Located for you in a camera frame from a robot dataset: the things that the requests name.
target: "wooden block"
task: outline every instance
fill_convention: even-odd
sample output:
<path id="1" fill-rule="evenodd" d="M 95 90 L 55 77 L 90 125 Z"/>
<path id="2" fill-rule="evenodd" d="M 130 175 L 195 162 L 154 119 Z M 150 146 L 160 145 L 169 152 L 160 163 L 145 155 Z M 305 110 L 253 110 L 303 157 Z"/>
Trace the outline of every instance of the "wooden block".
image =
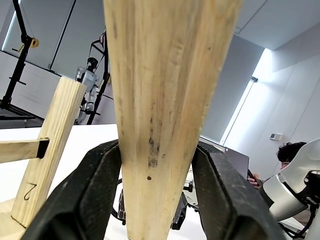
<path id="1" fill-rule="evenodd" d="M 62 77 L 39 133 L 50 139 L 44 158 L 29 160 L 15 198 L 11 216 L 27 227 L 46 201 L 86 86 Z"/>
<path id="2" fill-rule="evenodd" d="M 48 145 L 43 146 L 44 149 L 39 150 L 39 144 L 49 142 L 49 139 L 23 140 L 23 141 L 0 141 L 0 164 L 13 162 L 23 159 L 33 159 L 39 157 L 38 153 L 45 152 Z"/>
<path id="3" fill-rule="evenodd" d="M 18 240 L 25 228 L 11 218 L 15 199 L 0 202 L 0 240 Z"/>
<path id="4" fill-rule="evenodd" d="M 165 240 L 241 0 L 104 0 L 127 234 Z"/>

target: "wooden plank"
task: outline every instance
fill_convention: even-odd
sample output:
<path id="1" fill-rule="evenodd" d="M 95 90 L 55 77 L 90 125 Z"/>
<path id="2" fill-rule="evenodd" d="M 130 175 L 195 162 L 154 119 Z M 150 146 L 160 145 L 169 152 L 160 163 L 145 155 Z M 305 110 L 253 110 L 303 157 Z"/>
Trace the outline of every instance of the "wooden plank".
<path id="1" fill-rule="evenodd" d="M 47 199 L 85 90 L 86 86 L 66 77 L 58 83 L 38 137 L 50 139 L 45 156 L 29 160 L 11 212 L 25 227 Z"/>
<path id="2" fill-rule="evenodd" d="M 0 164 L 33 159 L 38 157 L 39 144 L 49 142 L 49 139 L 22 140 L 22 141 L 0 141 Z"/>
<path id="3" fill-rule="evenodd" d="M 0 240 L 19 240 L 25 228 L 11 218 L 15 199 L 0 202 Z"/>
<path id="4" fill-rule="evenodd" d="M 164 240 L 241 0 L 104 0 L 127 234 Z"/>

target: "clamp jaw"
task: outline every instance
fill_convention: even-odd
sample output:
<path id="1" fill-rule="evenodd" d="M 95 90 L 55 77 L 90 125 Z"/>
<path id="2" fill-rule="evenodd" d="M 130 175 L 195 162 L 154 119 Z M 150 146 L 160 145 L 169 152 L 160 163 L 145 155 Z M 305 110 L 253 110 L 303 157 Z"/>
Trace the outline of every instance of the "clamp jaw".
<path id="1" fill-rule="evenodd" d="M 120 168 L 117 140 L 90 150 L 55 188 L 22 240 L 102 240 L 113 212 Z M 224 153 L 199 142 L 192 169 L 208 240 L 284 240 L 262 197 Z"/>

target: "yellow bracket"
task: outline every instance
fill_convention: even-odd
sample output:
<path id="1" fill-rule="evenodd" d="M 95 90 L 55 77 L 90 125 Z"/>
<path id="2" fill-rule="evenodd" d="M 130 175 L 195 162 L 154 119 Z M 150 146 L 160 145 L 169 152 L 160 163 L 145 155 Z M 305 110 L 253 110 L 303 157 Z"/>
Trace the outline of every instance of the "yellow bracket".
<path id="1" fill-rule="evenodd" d="M 19 48 L 18 53 L 20 53 L 20 51 L 24 48 L 24 44 L 22 44 L 22 46 Z M 31 44 L 30 44 L 30 48 L 35 49 L 36 47 L 39 46 L 39 40 L 36 39 L 35 37 L 32 38 Z"/>

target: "handwritten number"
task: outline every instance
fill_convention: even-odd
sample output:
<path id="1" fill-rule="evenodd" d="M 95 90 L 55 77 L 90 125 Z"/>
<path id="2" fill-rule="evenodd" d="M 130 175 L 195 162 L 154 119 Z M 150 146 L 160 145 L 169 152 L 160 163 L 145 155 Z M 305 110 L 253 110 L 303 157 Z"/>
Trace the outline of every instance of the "handwritten number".
<path id="1" fill-rule="evenodd" d="M 23 199 L 28 201 L 30 199 L 30 192 L 37 186 L 37 184 L 28 182 L 28 184 L 32 185 L 32 188 L 24 195 Z"/>

